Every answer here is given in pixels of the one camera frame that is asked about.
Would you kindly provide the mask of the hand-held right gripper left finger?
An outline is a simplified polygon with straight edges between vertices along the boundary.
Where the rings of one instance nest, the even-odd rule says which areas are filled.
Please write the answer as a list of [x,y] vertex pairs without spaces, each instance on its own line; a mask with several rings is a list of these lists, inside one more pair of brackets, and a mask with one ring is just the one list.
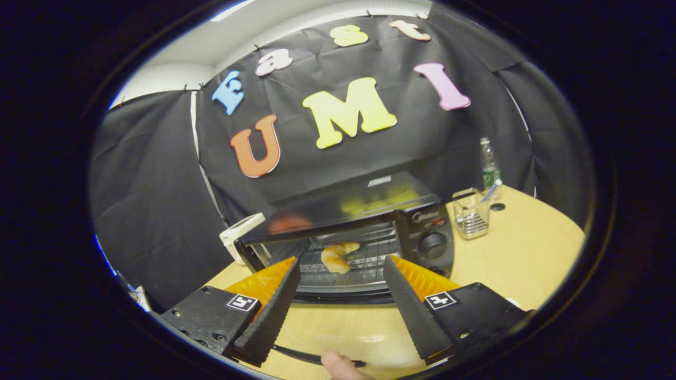
[[226,289],[204,286],[161,317],[196,344],[261,366],[268,358],[301,279],[290,257]]

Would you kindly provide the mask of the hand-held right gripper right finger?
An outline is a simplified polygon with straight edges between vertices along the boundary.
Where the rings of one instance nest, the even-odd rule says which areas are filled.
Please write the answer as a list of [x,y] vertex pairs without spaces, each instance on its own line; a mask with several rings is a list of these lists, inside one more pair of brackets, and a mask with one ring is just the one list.
[[459,286],[395,255],[386,258],[384,279],[427,365],[490,351],[532,314],[482,283]]

